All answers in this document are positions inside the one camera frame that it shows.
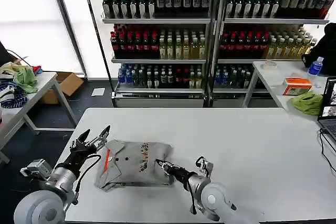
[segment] shelf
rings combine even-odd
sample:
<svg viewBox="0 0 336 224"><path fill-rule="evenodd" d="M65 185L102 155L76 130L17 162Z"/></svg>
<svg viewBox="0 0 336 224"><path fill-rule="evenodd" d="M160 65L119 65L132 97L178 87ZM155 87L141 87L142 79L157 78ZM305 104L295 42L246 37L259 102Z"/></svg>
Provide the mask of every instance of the shelf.
<svg viewBox="0 0 336 224"><path fill-rule="evenodd" d="M214 89L214 94L224 94L224 93L247 93L247 89ZM267 89L255 89L253 93L268 93Z"/></svg>
<svg viewBox="0 0 336 224"><path fill-rule="evenodd" d="M299 59L219 59L218 64L250 64L254 61L301 61Z"/></svg>
<svg viewBox="0 0 336 224"><path fill-rule="evenodd" d="M115 92L123 94L203 94L202 89L117 88Z"/></svg>
<svg viewBox="0 0 336 224"><path fill-rule="evenodd" d="M189 59L189 60L150 60L150 59L116 59L112 58L113 63L127 64L203 64L205 60Z"/></svg>
<svg viewBox="0 0 336 224"><path fill-rule="evenodd" d="M104 18L105 24L210 24L210 18Z"/></svg>
<svg viewBox="0 0 336 224"><path fill-rule="evenodd" d="M312 24L325 25L326 19L291 19L291 18L226 18L225 24Z"/></svg>

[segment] water bottle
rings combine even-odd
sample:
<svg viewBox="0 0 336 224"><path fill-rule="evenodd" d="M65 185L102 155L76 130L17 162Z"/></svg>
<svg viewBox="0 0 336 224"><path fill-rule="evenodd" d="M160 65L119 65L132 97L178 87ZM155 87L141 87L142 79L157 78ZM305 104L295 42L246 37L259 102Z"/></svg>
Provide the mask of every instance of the water bottle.
<svg viewBox="0 0 336 224"><path fill-rule="evenodd" d="M119 86L121 88L125 87L125 75L123 73L120 73L120 75L118 75L118 80L119 80Z"/></svg>
<svg viewBox="0 0 336 224"><path fill-rule="evenodd" d="M322 69L322 62L323 62L323 57L318 57L316 61L314 61L309 69L308 69L308 77L309 80L313 83L315 77L320 73L321 69Z"/></svg>

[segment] laptop screen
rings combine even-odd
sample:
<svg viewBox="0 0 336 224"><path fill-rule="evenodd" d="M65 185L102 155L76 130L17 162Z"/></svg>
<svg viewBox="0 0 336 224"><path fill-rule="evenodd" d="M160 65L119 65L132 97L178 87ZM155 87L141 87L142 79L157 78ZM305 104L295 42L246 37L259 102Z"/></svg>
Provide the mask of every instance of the laptop screen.
<svg viewBox="0 0 336 224"><path fill-rule="evenodd" d="M327 79L319 119L336 119L336 77Z"/></svg>

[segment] blue cloth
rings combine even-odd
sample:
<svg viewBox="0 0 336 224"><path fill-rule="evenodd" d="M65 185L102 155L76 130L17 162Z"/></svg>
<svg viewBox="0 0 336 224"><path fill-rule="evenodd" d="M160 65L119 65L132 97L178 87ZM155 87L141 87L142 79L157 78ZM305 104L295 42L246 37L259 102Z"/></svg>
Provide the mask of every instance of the blue cloth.
<svg viewBox="0 0 336 224"><path fill-rule="evenodd" d="M1 107L6 109L21 108L27 102L27 97L22 88L20 88L14 81L1 81L0 91L8 86L15 88L14 99L1 102Z"/></svg>
<svg viewBox="0 0 336 224"><path fill-rule="evenodd" d="M40 73L43 73L43 70L42 70L42 68L38 68L36 71L35 71L35 75L38 75L38 74L40 74Z"/></svg>

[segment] floor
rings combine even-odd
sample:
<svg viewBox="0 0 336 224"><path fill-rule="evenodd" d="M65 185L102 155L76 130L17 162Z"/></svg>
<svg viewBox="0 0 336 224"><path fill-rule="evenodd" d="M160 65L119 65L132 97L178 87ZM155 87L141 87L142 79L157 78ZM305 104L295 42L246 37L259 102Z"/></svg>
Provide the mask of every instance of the floor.
<svg viewBox="0 0 336 224"><path fill-rule="evenodd" d="M104 95L92 97L94 88L106 88ZM87 108L112 107L109 82L85 82L68 101L78 119ZM63 108L58 105L37 104L28 115L37 127L71 127ZM40 158L54 167L70 136L70 132L41 132L34 136L24 125L2 149L11 161L0 168L0 197L3 200L0 210L1 223L14 223L16 205L29 194L29 190L38 188L37 183L29 183L29 180L20 174L20 169Z"/></svg>

